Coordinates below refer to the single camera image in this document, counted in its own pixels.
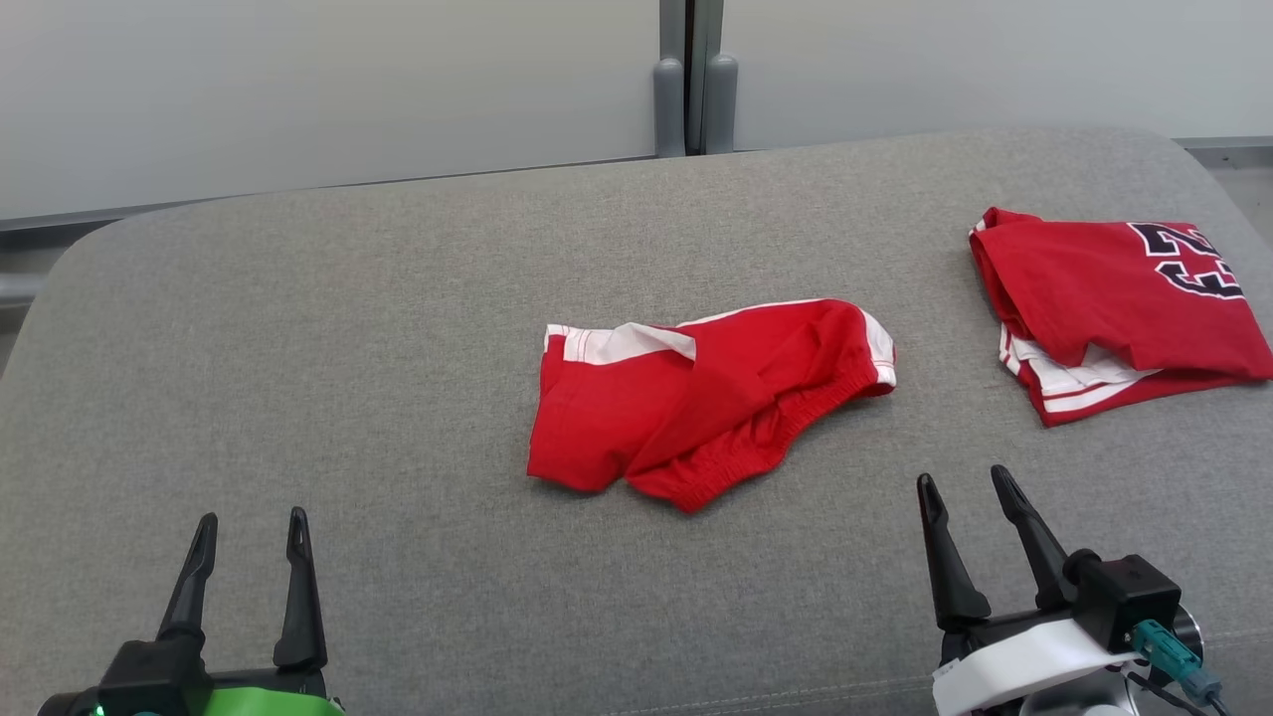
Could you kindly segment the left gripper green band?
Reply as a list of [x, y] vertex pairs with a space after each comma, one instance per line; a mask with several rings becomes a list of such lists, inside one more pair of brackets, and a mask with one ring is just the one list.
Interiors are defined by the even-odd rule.
[[[204, 643], [204, 599], [216, 562], [219, 519], [205, 513], [182, 563], [157, 640], [190, 637]], [[283, 631], [272, 647], [278, 670], [322, 670], [328, 662], [308, 517], [292, 507]], [[278, 691], [243, 679], [216, 682], [199, 662], [109, 668], [99, 684], [48, 697], [39, 715], [344, 715], [335, 701], [304, 691]]]

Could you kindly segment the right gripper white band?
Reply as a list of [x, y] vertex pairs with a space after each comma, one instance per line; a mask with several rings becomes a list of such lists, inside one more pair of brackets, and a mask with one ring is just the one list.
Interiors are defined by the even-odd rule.
[[[1041, 612], [1073, 603], [1063, 575], [1068, 554], [1004, 465], [990, 468], [1004, 519], [1015, 526]], [[990, 620], [992, 608], [967, 575], [948, 531], [948, 510], [931, 474], [917, 494], [934, 617], [943, 640], [933, 674], [939, 715], [1137, 715], [1129, 652], [1110, 652], [1077, 620], [1018, 613]]]

